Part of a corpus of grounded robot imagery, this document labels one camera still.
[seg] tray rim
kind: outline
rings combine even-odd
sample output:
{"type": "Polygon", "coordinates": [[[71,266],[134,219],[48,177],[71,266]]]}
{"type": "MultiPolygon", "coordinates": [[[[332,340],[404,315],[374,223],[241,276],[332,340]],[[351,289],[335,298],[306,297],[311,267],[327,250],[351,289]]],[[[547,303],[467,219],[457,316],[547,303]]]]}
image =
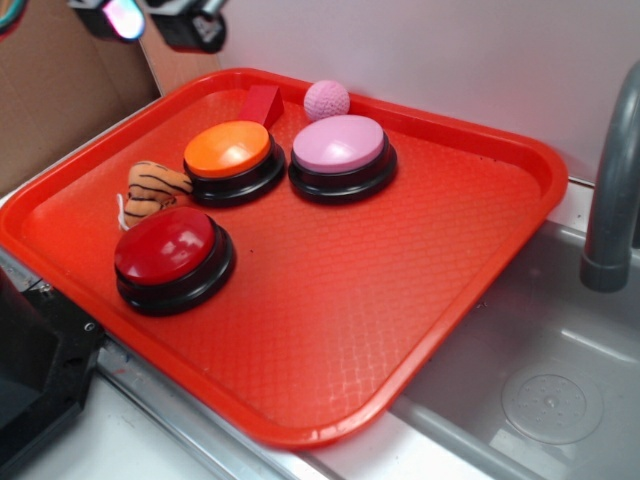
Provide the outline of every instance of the tray rim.
{"type": "MultiPolygon", "coordinates": [[[[33,207],[108,160],[110,158],[110,144],[116,139],[118,141],[126,141],[134,137],[137,138],[138,132],[157,125],[158,118],[164,118],[163,116],[170,115],[171,112],[181,110],[185,102],[196,100],[203,95],[228,89],[246,90],[251,85],[265,83],[291,87],[286,92],[283,91],[283,100],[298,104],[302,103],[304,93],[311,85],[310,82],[249,68],[221,70],[203,75],[185,84],[116,124],[21,187],[0,209],[0,245],[28,268],[45,278],[55,288],[59,288],[72,298],[89,314],[99,319],[101,314],[109,310],[108,305],[102,305],[106,302],[101,300],[96,302],[94,296],[90,294],[90,290],[83,285],[74,283],[64,269],[52,265],[41,252],[30,248],[28,243],[24,242],[25,238],[21,235],[23,219],[28,217],[33,207]]],[[[482,292],[488,288],[520,248],[535,233],[544,222],[547,214],[562,200],[567,188],[568,172],[566,166],[560,156],[542,142],[522,135],[382,100],[371,99],[358,94],[350,95],[352,102],[350,113],[360,115],[385,113],[386,120],[381,121],[385,129],[399,130],[404,134],[424,138],[446,146],[452,146],[456,143],[456,139],[465,137],[475,139],[477,145],[482,142],[482,148],[485,150],[485,143],[495,145],[496,148],[498,145],[500,148],[510,148],[513,152],[518,153],[516,158],[512,158],[509,161],[500,160],[507,161],[507,163],[529,172],[540,185],[541,197],[536,207],[504,239],[485,266],[474,275],[471,282],[455,297],[454,301],[443,311],[438,322],[420,339],[399,366],[387,377],[381,387],[375,391],[369,400],[346,417],[331,424],[316,427],[283,427],[269,422],[264,415],[248,405],[244,403],[240,405],[234,400],[232,392],[227,391],[223,385],[217,384],[217,391],[214,395],[216,398],[215,406],[207,401],[205,403],[225,416],[231,423],[247,431],[254,438],[274,446],[298,449],[326,445],[346,434],[361,430],[373,419],[381,415],[404,386],[409,383],[419,368],[426,363],[430,354],[438,348],[446,339],[448,333],[462,320],[464,314],[469,310],[469,306],[475,303],[482,292]],[[532,164],[530,160],[534,157],[541,163],[535,162],[532,164]],[[412,373],[407,376],[406,370],[410,370],[412,373]]],[[[477,150],[454,148],[491,156],[490,149],[486,153],[479,153],[477,150]]],[[[155,363],[150,359],[158,355],[175,356],[175,353],[167,351],[161,345],[148,345],[149,342],[145,340],[145,336],[127,323],[126,321],[121,321],[117,322],[116,328],[105,328],[122,343],[133,348],[136,353],[151,361],[154,365],[155,363]],[[145,343],[147,344],[145,348],[137,349],[135,347],[145,343]]],[[[171,365],[157,366],[157,368],[199,399],[210,399],[212,397],[210,392],[212,381],[205,380],[197,375],[190,364],[182,358],[176,358],[175,361],[167,363],[171,365]]]]}

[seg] stuffed toy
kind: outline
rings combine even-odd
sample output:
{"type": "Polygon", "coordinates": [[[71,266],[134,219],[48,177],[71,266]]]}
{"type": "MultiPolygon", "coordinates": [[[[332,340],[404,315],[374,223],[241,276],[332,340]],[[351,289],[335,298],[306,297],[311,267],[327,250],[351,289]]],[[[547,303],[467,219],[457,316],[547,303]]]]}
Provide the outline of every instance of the stuffed toy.
{"type": "Polygon", "coordinates": [[[120,227],[128,230],[149,215],[176,205],[192,190],[191,180],[184,173],[150,161],[136,163],[129,170],[127,203],[123,204],[118,195],[120,227]]]}

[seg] textured ball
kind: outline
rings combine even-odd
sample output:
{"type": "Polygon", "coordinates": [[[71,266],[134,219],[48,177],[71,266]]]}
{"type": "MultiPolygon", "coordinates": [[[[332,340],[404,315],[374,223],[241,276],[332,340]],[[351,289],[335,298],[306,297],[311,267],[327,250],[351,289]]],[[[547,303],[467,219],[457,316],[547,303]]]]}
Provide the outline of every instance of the textured ball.
{"type": "Polygon", "coordinates": [[[350,104],[349,92],[334,80],[314,83],[304,96],[304,111],[312,122],[334,115],[346,115],[350,104]]]}

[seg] sink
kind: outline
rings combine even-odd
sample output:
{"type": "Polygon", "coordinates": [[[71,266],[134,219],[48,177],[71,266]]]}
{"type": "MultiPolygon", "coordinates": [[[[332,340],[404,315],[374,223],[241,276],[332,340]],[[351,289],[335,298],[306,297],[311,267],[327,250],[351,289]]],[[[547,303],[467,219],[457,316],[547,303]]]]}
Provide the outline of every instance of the sink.
{"type": "Polygon", "coordinates": [[[640,258],[595,293],[583,245],[546,222],[392,412],[494,478],[638,478],[640,258]]]}

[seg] cardboard box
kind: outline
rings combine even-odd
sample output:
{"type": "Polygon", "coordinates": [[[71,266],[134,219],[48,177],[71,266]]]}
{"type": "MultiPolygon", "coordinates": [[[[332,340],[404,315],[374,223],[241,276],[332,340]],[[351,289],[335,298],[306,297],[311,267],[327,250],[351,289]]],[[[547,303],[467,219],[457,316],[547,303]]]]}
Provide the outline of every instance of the cardboard box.
{"type": "Polygon", "coordinates": [[[158,96],[139,44],[95,39],[66,2],[32,0],[0,42],[0,194],[158,96]]]}

